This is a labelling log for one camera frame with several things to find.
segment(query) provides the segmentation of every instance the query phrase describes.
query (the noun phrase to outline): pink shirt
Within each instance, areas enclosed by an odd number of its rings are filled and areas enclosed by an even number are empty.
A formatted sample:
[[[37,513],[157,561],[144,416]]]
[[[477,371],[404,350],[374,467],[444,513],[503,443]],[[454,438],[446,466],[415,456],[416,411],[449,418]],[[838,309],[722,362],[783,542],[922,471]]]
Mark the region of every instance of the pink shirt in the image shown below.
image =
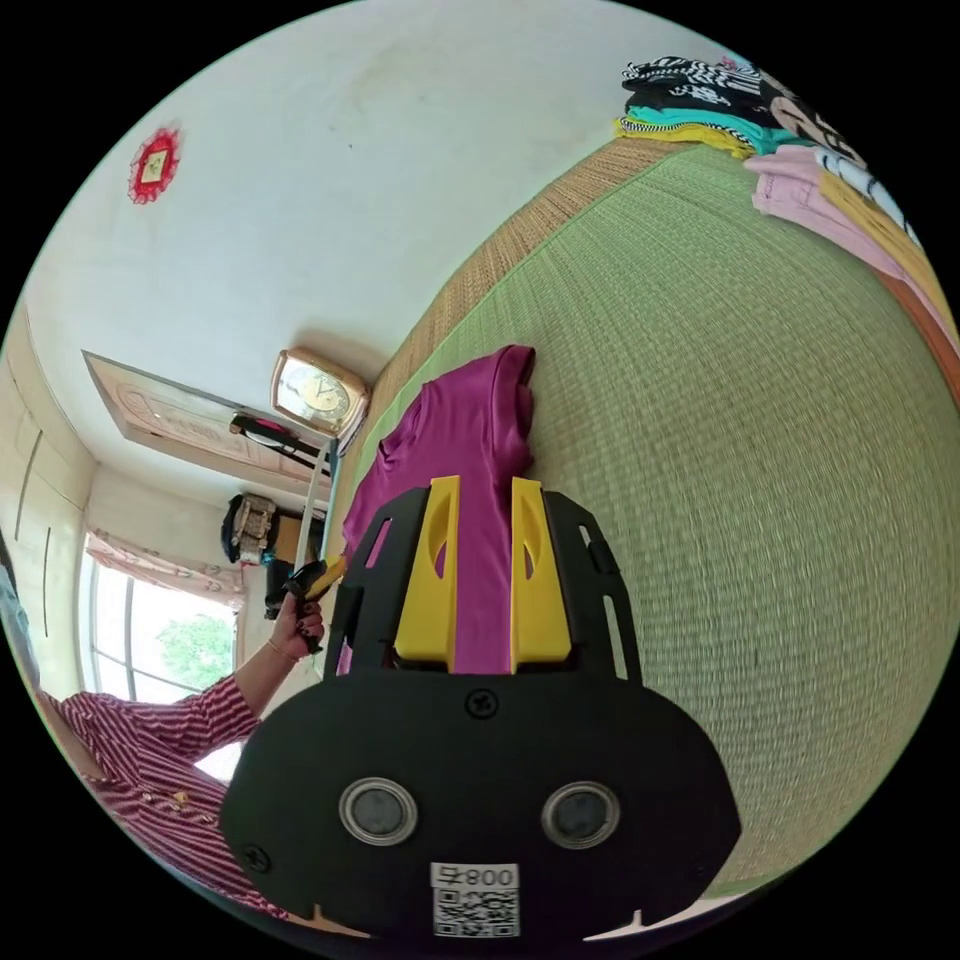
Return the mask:
[[[821,196],[818,184],[823,168],[817,163],[813,147],[784,145],[768,156],[750,157],[743,165],[760,174],[753,195],[753,205],[757,210],[798,223],[832,240],[881,273],[902,280],[917,295],[940,328],[947,332],[943,318],[930,298],[903,267],[849,217]]]
[[[460,477],[455,673],[510,670],[512,483],[533,456],[531,347],[508,346],[425,383],[377,449],[343,524],[350,556],[377,510],[434,477]],[[349,668],[349,658],[338,672]]]
[[[133,839],[210,890],[287,916],[253,889],[227,847],[218,826],[226,788],[194,766],[259,723],[232,677],[170,705],[102,693],[54,705],[107,775],[88,784]]]

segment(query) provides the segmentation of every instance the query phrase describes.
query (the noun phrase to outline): woven mat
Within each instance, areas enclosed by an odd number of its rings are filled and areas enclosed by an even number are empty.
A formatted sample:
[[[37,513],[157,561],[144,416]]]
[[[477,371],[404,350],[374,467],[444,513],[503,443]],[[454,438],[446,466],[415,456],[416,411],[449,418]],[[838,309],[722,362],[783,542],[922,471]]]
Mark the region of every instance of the woven mat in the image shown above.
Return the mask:
[[[605,193],[686,144],[614,140],[557,178],[484,241],[446,282],[377,379],[367,421],[340,465],[327,553],[343,550],[343,518],[365,437],[400,388],[480,300],[524,257]],[[330,595],[331,601],[336,596]]]
[[[870,270],[757,213],[755,183],[696,147],[567,222],[400,390],[357,464],[426,380],[537,348],[533,475],[596,514],[646,682],[733,783],[744,835],[717,896],[849,821],[960,624],[960,413]]]

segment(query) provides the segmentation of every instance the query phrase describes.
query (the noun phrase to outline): bracelet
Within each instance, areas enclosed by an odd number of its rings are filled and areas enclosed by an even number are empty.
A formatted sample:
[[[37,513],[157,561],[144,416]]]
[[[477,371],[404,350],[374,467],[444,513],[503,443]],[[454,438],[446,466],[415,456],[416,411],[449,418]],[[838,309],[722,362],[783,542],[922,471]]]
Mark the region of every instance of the bracelet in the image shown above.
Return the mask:
[[[270,638],[267,640],[267,643],[269,643],[270,646],[273,647],[273,649],[276,650],[276,652],[279,653],[281,657],[286,657],[291,663],[299,663],[299,662],[300,662],[299,658],[297,658],[297,657],[292,657],[292,656],[290,656],[290,654],[287,653],[285,650],[281,650],[281,649],[273,642],[273,637],[270,637]]]

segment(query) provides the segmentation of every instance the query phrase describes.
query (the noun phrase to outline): woman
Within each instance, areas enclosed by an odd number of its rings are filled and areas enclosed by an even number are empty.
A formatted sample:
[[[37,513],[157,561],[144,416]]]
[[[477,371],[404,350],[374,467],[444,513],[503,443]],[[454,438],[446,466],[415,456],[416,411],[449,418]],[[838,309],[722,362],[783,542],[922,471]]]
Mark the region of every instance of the woman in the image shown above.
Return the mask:
[[[246,740],[260,714],[307,656],[303,636],[321,637],[316,604],[297,619],[287,595],[270,640],[233,675],[173,704],[131,703],[102,693],[57,701],[44,692],[26,613],[0,534],[0,613],[24,679],[67,761],[121,827],[146,850],[216,893],[272,916],[322,930],[356,931],[312,922],[268,903],[251,886],[220,832],[222,783],[194,764]]]

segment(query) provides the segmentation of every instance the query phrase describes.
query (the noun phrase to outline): label sticker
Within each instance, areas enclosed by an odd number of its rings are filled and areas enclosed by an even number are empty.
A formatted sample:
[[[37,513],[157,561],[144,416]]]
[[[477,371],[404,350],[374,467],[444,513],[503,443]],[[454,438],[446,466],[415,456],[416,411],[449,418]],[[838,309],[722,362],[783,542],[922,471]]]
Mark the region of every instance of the label sticker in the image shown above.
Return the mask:
[[[430,886],[436,936],[520,936],[517,864],[431,863]]]

